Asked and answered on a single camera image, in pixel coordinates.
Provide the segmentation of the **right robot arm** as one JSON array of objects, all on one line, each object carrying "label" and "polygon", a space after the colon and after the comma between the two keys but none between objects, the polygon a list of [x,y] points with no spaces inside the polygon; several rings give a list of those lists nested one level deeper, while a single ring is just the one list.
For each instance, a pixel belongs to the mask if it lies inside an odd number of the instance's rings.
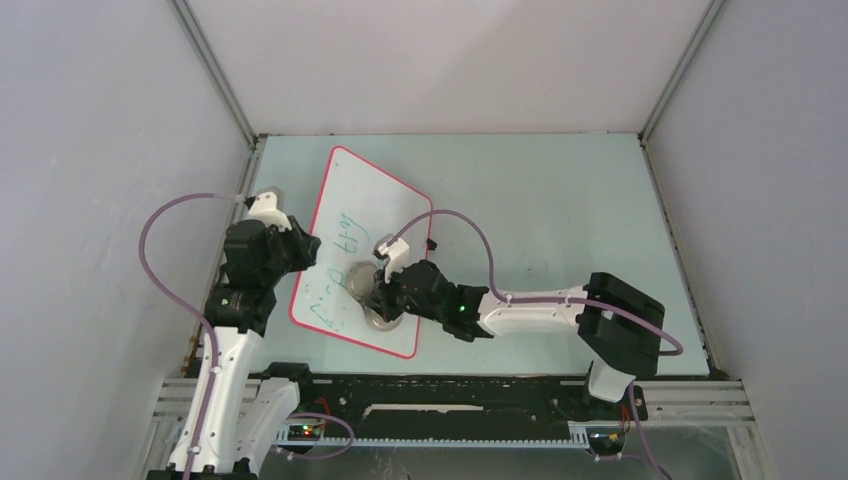
[{"label": "right robot arm", "polygon": [[464,342],[516,333],[576,335],[596,356],[581,392],[583,408],[596,418],[616,411],[636,378],[656,375],[664,354],[664,306],[605,272],[567,290],[497,294],[453,283],[435,263],[420,260],[395,272],[366,264],[348,290],[383,330],[411,315]]}]

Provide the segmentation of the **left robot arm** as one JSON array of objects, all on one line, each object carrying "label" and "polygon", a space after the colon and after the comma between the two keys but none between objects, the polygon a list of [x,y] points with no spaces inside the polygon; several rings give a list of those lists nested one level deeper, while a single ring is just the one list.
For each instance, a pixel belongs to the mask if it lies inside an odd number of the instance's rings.
[{"label": "left robot arm", "polygon": [[316,263],[318,238],[291,215],[252,214],[226,232],[224,277],[198,310],[142,265],[154,285],[184,307],[204,329],[201,370],[185,424],[165,468],[150,479],[255,479],[283,421],[304,416],[315,388],[301,379],[274,377],[240,412],[253,357],[276,305],[275,288],[290,273]]}]

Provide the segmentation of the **grey mesh sponge eraser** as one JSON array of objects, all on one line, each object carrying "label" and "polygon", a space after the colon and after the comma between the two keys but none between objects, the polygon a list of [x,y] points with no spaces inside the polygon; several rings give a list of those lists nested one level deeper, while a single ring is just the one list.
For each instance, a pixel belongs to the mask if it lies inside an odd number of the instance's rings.
[{"label": "grey mesh sponge eraser", "polygon": [[400,320],[385,320],[365,304],[367,295],[375,289],[376,272],[377,265],[372,262],[364,261],[353,264],[346,275],[345,288],[349,295],[362,307],[365,321],[369,327],[376,331],[388,332],[397,328],[400,325]]}]

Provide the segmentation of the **pink-framed whiteboard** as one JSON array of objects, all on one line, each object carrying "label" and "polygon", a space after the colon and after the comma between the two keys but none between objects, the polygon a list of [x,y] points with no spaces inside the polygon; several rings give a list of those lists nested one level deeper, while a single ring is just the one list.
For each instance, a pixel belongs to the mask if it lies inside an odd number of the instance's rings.
[{"label": "pink-framed whiteboard", "polygon": [[405,314],[388,332],[366,323],[362,307],[345,288],[357,262],[382,263],[373,255],[377,242],[401,231],[411,219],[431,211],[424,193],[358,156],[336,146],[328,159],[311,233],[321,240],[317,263],[295,281],[289,316],[298,326],[403,359],[415,356],[420,321]]}]

